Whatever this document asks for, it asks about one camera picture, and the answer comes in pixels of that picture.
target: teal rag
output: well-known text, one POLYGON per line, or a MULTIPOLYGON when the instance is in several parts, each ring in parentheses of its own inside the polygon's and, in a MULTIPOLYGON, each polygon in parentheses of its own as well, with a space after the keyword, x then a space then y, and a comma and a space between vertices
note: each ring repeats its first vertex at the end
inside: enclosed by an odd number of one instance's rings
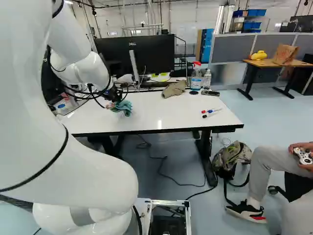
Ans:
POLYGON ((123 100, 120 103, 116 103, 115 107, 110 110, 116 113, 123 111, 125 116, 129 117, 132 114, 132 109, 132 103, 128 100, 123 100))

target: chair wheel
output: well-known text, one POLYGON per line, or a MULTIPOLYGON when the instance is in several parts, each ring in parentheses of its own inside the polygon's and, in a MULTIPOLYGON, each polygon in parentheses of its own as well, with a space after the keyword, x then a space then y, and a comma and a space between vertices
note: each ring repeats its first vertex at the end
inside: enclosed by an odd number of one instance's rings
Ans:
POLYGON ((275 195, 278 193, 278 190, 276 189, 276 186, 269 186, 268 187, 268 192, 271 194, 271 195, 275 195))

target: yellow object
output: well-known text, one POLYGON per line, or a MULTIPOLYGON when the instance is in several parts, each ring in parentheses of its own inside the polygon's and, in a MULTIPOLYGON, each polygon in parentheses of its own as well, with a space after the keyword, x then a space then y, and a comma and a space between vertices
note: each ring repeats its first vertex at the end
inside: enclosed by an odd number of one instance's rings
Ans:
POLYGON ((260 50, 258 51, 257 53, 254 53, 252 54, 250 57, 251 60, 262 60, 262 59, 265 59, 267 58, 267 54, 263 51, 263 50, 260 50))

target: water bottle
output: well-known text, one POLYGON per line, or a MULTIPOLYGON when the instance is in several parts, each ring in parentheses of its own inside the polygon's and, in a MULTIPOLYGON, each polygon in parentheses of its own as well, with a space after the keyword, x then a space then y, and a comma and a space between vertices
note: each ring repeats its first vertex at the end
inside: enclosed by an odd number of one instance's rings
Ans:
POLYGON ((191 85, 190 85, 190 90, 192 91, 200 91, 201 89, 201 82, 202 82, 202 77, 201 77, 201 72, 200 72, 200 66, 201 63, 198 61, 193 62, 193 71, 191 74, 191 85))
POLYGON ((209 90, 211 87, 211 71, 210 70, 206 70, 205 75, 203 77, 203 89, 204 90, 209 90))

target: gray sweatpants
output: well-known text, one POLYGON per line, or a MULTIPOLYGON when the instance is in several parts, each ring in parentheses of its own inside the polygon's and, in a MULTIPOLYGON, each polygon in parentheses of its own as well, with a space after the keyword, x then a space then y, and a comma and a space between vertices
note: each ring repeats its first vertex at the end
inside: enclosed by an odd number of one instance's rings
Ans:
MULTIPOLYGON (((313 173, 301 169, 298 162, 298 157, 290 154, 287 148, 257 147, 250 167, 249 196, 262 201, 271 170, 313 178, 313 173)), ((288 203, 283 209, 282 217, 282 235, 313 235, 313 190, 288 203)))

